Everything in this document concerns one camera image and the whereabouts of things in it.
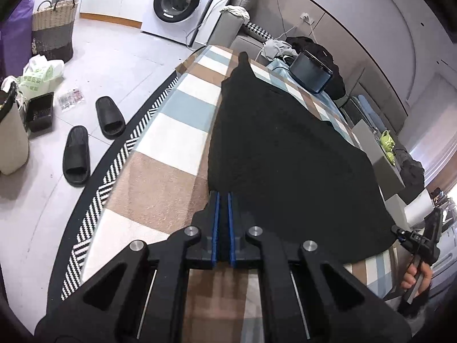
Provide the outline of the black knit garment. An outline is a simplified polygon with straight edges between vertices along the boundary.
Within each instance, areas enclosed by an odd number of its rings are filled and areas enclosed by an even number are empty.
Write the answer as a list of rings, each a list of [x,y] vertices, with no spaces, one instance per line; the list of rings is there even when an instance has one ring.
[[[233,194],[246,225],[312,240],[344,264],[394,244],[394,220],[367,155],[292,95],[260,80],[246,53],[222,82],[209,189]]]

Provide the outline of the black clothes pile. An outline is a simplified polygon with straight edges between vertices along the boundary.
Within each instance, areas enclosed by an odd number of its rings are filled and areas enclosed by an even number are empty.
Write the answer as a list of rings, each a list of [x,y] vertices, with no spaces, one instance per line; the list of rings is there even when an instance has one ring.
[[[346,94],[346,87],[333,56],[306,36],[288,37],[286,42],[298,56],[289,67],[290,76],[312,94],[325,92],[331,100]]]

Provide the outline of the grey fabric box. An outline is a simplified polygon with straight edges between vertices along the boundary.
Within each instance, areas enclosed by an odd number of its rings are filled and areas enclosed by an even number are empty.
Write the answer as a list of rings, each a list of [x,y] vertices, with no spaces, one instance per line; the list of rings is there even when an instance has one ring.
[[[376,141],[371,129],[363,120],[360,120],[352,128],[352,132],[372,164],[384,201],[391,207],[396,205],[404,209],[406,204],[398,195],[404,189],[404,182],[398,169],[390,163],[382,147]]]

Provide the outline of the checkered plaid blanket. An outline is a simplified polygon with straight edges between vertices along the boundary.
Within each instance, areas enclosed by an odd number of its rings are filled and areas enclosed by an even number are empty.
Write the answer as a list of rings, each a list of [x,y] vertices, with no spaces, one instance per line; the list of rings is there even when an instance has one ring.
[[[408,342],[384,302],[391,247],[344,264],[312,240],[264,230],[259,269],[229,262],[219,193],[217,262],[194,270],[191,226],[209,201],[211,133],[238,56],[210,46],[189,64],[136,143],[91,240],[79,289],[36,330],[45,342]]]

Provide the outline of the yellow-green toy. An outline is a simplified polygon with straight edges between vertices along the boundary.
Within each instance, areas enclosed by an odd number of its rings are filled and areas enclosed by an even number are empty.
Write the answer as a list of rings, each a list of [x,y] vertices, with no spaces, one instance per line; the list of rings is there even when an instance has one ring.
[[[390,135],[389,130],[384,130],[380,137],[380,145],[383,148],[384,153],[386,154],[386,158],[389,162],[394,166],[395,165],[395,156],[394,156],[394,147],[395,142],[394,139]]]

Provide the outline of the right black slipper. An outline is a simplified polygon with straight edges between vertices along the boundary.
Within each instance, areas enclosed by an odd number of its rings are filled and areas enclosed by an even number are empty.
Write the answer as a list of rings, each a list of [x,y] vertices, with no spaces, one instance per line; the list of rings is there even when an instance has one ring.
[[[98,98],[95,103],[101,133],[107,139],[116,139],[125,131],[125,119],[116,103],[109,97]]]

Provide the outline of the black slipper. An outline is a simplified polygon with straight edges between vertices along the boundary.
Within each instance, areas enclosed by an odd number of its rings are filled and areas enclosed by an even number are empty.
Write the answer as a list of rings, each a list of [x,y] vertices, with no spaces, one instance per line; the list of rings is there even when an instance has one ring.
[[[107,139],[116,139],[125,131],[125,119],[116,103],[109,97],[98,98],[95,103],[101,133]]]
[[[91,175],[90,152],[87,129],[74,126],[63,151],[63,176],[73,187],[83,187]]]

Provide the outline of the left black slipper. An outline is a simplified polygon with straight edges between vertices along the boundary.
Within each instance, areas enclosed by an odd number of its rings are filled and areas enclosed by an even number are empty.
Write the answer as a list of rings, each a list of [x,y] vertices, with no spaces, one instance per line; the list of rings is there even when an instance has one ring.
[[[83,187],[91,175],[90,152],[87,129],[74,126],[63,151],[63,176],[73,187]]]

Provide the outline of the light blue checkered cloth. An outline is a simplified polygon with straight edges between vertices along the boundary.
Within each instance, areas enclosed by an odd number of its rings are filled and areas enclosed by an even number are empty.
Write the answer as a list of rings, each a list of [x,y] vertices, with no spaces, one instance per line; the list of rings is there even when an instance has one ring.
[[[350,144],[361,149],[358,138],[353,134],[335,103],[324,91],[316,95],[306,91],[292,78],[289,66],[280,59],[273,60],[266,68],[270,74],[271,84],[293,95],[308,111],[316,110],[322,121],[329,121]]]

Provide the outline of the black storage bin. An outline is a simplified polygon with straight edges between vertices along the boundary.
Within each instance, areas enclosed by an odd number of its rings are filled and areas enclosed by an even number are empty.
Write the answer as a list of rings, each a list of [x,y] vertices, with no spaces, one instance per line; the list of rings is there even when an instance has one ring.
[[[333,72],[308,51],[301,52],[289,68],[290,76],[305,90],[318,94],[333,77]]]

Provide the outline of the white bucket bin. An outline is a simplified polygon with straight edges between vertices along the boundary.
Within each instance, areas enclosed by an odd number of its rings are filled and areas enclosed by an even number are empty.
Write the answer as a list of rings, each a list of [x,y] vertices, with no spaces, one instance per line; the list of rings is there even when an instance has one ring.
[[[1,83],[1,174],[10,175],[26,164],[29,138],[25,130],[27,100],[17,79],[8,76]]]

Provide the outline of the white cloth on sofa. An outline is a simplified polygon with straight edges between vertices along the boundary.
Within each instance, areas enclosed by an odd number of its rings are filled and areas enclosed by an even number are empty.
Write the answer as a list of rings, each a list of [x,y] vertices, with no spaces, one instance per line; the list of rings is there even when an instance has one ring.
[[[220,13],[228,12],[233,14],[234,16],[241,18],[243,23],[246,25],[250,21],[250,15],[247,10],[241,6],[234,6],[234,5],[226,5],[221,10]]]

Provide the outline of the white plastic bag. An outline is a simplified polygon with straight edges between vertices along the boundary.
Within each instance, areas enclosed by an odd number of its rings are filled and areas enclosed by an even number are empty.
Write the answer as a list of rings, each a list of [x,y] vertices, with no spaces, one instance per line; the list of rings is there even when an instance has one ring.
[[[55,91],[64,70],[63,60],[47,60],[44,55],[32,57],[17,78],[18,89],[27,100]]]

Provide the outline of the grey sofa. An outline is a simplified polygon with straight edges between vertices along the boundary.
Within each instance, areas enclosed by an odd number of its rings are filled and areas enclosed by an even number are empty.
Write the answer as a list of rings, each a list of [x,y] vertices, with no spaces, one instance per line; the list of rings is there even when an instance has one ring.
[[[271,38],[264,23],[250,16],[257,0],[212,0],[202,21],[195,28],[195,38],[187,42],[193,49],[218,45],[255,57]]]

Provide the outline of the purple bag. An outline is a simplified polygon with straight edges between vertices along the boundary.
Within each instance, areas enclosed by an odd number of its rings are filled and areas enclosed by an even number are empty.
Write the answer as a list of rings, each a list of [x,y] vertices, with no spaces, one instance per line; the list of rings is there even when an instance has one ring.
[[[20,76],[32,56],[34,0],[22,0],[1,23],[1,78]]]

